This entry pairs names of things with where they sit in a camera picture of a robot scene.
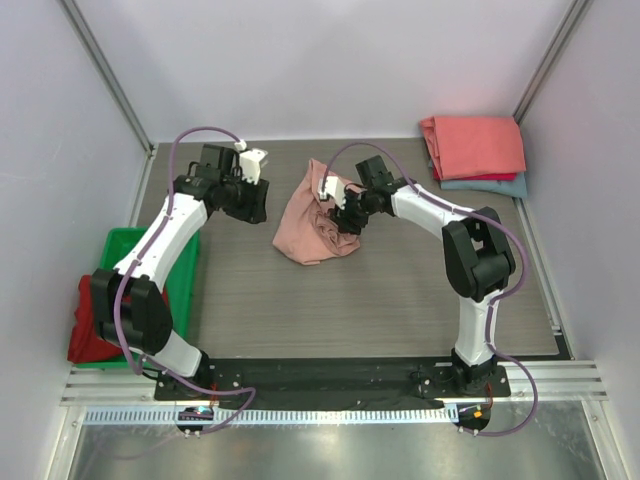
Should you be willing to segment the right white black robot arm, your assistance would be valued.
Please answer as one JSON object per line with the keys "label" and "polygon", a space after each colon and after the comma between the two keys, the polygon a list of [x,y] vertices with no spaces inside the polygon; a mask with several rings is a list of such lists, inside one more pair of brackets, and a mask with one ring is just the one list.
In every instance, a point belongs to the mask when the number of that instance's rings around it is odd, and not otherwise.
{"label": "right white black robot arm", "polygon": [[386,213],[442,242],[446,278],[459,298],[451,383],[462,395],[487,392],[497,372],[493,317],[516,267],[499,216],[491,208],[465,209],[395,178],[379,156],[358,163],[356,169],[358,184],[329,174],[319,181],[319,198],[334,202],[330,219],[341,233],[359,235],[371,215]]}

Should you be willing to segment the pink printed t shirt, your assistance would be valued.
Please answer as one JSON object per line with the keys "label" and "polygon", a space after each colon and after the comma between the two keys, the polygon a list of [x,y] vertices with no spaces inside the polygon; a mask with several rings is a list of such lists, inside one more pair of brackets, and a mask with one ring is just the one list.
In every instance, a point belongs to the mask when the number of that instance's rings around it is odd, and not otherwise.
{"label": "pink printed t shirt", "polygon": [[348,256],[361,246],[359,237],[340,233],[330,219],[332,200],[321,202],[318,185],[327,166],[310,159],[306,174],[289,199],[276,230],[272,245],[288,259],[303,266],[313,266]]}

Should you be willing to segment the green plastic bin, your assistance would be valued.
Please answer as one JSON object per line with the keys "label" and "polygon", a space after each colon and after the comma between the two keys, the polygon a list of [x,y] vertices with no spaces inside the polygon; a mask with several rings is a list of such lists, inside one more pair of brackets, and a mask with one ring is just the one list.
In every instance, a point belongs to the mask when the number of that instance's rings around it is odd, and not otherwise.
{"label": "green plastic bin", "polygon": [[[144,227],[115,228],[105,240],[99,266],[110,269],[128,254],[145,234]],[[194,234],[179,255],[165,282],[163,298],[170,307],[174,330],[187,333],[200,250],[200,235]],[[69,342],[67,360],[77,368],[119,369],[128,366],[120,349],[95,333],[88,275],[78,284],[79,299],[74,312],[75,324]]]}

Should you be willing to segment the aluminium corner post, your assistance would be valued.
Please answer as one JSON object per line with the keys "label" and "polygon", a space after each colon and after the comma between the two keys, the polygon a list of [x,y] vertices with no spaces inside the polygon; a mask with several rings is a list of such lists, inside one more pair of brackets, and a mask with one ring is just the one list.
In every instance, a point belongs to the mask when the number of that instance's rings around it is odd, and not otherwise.
{"label": "aluminium corner post", "polygon": [[569,3],[513,112],[513,118],[518,125],[526,118],[593,3],[593,0],[573,0]]}
{"label": "aluminium corner post", "polygon": [[108,93],[114,100],[137,142],[142,147],[146,156],[150,157],[155,151],[154,143],[150,140],[138,118],[138,115],[134,111],[131,102],[118,81],[114,70],[112,69],[98,42],[98,39],[94,35],[78,3],[74,0],[59,0],[58,5],[65,14],[88,58],[100,76]]}

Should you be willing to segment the folded blue t shirt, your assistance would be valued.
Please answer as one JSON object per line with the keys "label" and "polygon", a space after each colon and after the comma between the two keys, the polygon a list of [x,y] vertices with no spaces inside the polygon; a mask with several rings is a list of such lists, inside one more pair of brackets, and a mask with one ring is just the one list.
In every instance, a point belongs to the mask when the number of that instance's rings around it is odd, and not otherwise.
{"label": "folded blue t shirt", "polygon": [[442,190],[484,191],[513,198],[526,199],[528,188],[525,173],[518,173],[514,180],[448,180],[439,181]]}

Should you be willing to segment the left aluminium corner post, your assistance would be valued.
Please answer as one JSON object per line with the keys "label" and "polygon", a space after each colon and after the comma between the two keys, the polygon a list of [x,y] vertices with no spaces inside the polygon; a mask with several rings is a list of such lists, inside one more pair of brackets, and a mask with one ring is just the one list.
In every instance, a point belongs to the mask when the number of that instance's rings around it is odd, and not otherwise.
{"label": "left aluminium corner post", "polygon": [[118,81],[114,70],[112,69],[98,42],[98,39],[94,35],[78,3],[74,0],[59,0],[58,5],[65,14],[88,58],[100,76],[108,93],[114,100],[137,142],[142,147],[146,156],[150,157],[155,151],[154,143],[150,140],[138,118],[138,115],[134,111],[131,102]]}

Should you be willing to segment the aluminium frame rail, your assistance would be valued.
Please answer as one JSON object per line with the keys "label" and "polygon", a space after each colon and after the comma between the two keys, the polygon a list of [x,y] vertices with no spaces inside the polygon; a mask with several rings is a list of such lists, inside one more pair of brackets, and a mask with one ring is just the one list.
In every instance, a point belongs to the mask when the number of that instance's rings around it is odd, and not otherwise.
{"label": "aluminium frame rail", "polygon": [[[541,401],[603,401],[608,398],[594,362],[527,361]],[[124,369],[72,368],[61,396],[62,406],[145,405],[153,401],[151,380]]]}

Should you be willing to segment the folded coral t shirt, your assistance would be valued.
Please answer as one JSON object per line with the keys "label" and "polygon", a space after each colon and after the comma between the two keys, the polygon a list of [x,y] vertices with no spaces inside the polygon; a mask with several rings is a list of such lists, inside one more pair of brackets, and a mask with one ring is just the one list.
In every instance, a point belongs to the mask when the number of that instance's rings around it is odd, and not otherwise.
{"label": "folded coral t shirt", "polygon": [[520,129],[511,117],[431,116],[419,128],[441,180],[526,170]]}

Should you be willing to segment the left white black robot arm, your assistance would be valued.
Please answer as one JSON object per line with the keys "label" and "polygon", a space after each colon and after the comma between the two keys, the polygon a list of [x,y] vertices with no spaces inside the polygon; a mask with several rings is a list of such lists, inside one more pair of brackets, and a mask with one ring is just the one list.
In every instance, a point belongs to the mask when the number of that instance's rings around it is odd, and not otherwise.
{"label": "left white black robot arm", "polygon": [[163,290],[184,248],[214,213],[248,224],[266,221],[266,164],[266,151],[244,142],[204,145],[199,160],[172,179],[160,212],[133,249],[90,278],[97,335],[120,347],[135,373],[150,364],[178,377],[177,387],[193,400],[211,390],[209,358],[175,331]]}

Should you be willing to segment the right aluminium corner post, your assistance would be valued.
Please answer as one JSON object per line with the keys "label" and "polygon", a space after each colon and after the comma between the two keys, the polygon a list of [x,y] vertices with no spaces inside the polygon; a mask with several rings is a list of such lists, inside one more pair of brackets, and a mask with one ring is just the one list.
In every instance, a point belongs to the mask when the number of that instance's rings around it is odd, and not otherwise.
{"label": "right aluminium corner post", "polygon": [[526,118],[593,3],[593,0],[573,0],[569,3],[513,112],[513,118],[518,125]]}

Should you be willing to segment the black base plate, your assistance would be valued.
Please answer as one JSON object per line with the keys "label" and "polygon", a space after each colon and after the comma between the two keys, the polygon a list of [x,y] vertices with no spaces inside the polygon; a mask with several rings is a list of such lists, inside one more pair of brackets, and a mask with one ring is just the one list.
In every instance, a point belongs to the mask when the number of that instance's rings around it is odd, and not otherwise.
{"label": "black base plate", "polygon": [[504,367],[469,379],[444,357],[217,359],[210,368],[218,391],[255,388],[254,410],[420,410],[511,395]]}

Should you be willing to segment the folded magenta t shirt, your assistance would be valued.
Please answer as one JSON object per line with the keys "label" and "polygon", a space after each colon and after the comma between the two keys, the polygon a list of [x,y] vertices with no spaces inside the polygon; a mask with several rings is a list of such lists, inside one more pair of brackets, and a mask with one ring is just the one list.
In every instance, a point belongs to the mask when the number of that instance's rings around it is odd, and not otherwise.
{"label": "folded magenta t shirt", "polygon": [[[436,169],[435,166],[431,167],[431,172],[432,172],[432,176],[433,178],[438,181],[441,182],[442,179]],[[479,182],[479,181],[491,181],[491,182],[498,182],[498,181],[507,181],[507,182],[511,182],[514,181],[516,179],[516,177],[518,176],[517,173],[497,173],[497,174],[484,174],[484,175],[475,175],[475,176],[469,176],[469,177],[464,177],[464,178],[457,178],[457,181],[472,181],[472,182]]]}

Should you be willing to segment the red t shirt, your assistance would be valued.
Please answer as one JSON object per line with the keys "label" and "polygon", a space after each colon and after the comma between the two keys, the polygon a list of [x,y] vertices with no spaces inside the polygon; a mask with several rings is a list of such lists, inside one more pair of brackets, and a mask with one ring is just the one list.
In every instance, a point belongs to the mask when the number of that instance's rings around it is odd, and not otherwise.
{"label": "red t shirt", "polygon": [[120,314],[121,330],[133,353],[156,354],[169,340],[173,318],[168,294],[146,277],[131,278],[117,300],[122,279],[119,272],[105,269],[81,278],[67,354],[72,363],[107,361],[123,354],[116,313]]}

